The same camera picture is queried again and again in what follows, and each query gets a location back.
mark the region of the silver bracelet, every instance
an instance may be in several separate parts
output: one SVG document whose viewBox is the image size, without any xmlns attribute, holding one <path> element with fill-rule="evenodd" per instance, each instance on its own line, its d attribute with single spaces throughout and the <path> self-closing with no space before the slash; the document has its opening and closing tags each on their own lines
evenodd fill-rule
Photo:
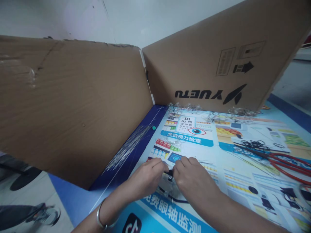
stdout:
<svg viewBox="0 0 311 233">
<path fill-rule="evenodd" d="M 103 202 L 104 202 L 105 200 L 106 200 L 106 199 L 104 199 L 104 200 L 101 202 L 101 204 L 100 204 L 100 206 L 99 206 L 99 208 L 98 208 L 98 210 L 97 210 L 97 223 L 98 223 L 98 225 L 99 225 L 101 228 L 104 229 L 103 232 L 105 232 L 105 231 L 107 230 L 107 228 L 114 227 L 114 226 L 116 225 L 117 221 L 119 220 L 119 218 L 118 218 L 118 219 L 117 219 L 113 224 L 111 224 L 110 226 L 108 226 L 107 224 L 106 224 L 105 226 L 102 225 L 102 223 L 101 223 L 100 220 L 99 220 L 99 211 L 100 211 L 101 205 L 103 204 Z"/>
</svg>

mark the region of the tiled floor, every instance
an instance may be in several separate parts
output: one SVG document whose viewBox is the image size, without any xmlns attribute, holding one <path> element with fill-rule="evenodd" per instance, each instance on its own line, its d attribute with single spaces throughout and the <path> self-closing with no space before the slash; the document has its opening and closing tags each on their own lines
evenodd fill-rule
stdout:
<svg viewBox="0 0 311 233">
<path fill-rule="evenodd" d="M 10 229 L 0 231 L 0 233 L 71 232 L 73 226 L 48 174 L 41 172 L 37 178 L 25 187 L 17 191 L 11 191 L 10 186 L 18 176 L 15 174 L 0 182 L 0 205 L 38 205 L 44 202 L 47 206 L 54 205 L 55 209 L 59 209 L 61 216 L 52 227 L 38 222 L 23 222 Z"/>
</svg>

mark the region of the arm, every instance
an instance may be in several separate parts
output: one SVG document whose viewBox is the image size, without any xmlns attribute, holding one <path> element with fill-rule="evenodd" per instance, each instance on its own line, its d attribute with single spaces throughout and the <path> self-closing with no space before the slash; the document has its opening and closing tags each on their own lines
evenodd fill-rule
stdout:
<svg viewBox="0 0 311 233">
<path fill-rule="evenodd" d="M 222 193 L 195 158 L 176 161 L 173 176 L 194 210 L 219 232 L 287 232 Z"/>
<path fill-rule="evenodd" d="M 142 164 L 103 202 L 99 212 L 99 220 L 102 225 L 112 225 L 128 204 L 154 193 L 164 171 L 168 172 L 168 166 L 160 158 L 151 159 Z M 72 233 L 102 232 L 103 229 L 97 223 L 98 208 L 99 206 Z"/>
</svg>

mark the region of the person's leg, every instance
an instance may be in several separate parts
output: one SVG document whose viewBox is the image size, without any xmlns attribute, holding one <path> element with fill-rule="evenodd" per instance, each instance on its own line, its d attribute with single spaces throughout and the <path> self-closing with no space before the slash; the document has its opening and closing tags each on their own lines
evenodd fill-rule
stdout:
<svg viewBox="0 0 311 233">
<path fill-rule="evenodd" d="M 45 208 L 45 203 L 32 205 L 0 205 L 0 230 L 14 227 Z"/>
</svg>

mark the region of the brown cardboard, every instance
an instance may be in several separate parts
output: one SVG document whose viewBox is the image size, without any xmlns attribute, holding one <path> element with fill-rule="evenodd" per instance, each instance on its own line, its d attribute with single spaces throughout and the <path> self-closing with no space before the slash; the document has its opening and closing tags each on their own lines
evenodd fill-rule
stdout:
<svg viewBox="0 0 311 233">
<path fill-rule="evenodd" d="M 88 189 L 152 107 L 139 48 L 0 37 L 0 150 Z"/>
<path fill-rule="evenodd" d="M 143 48 L 156 104 L 258 110 L 311 30 L 310 4 L 243 1 Z"/>
</svg>

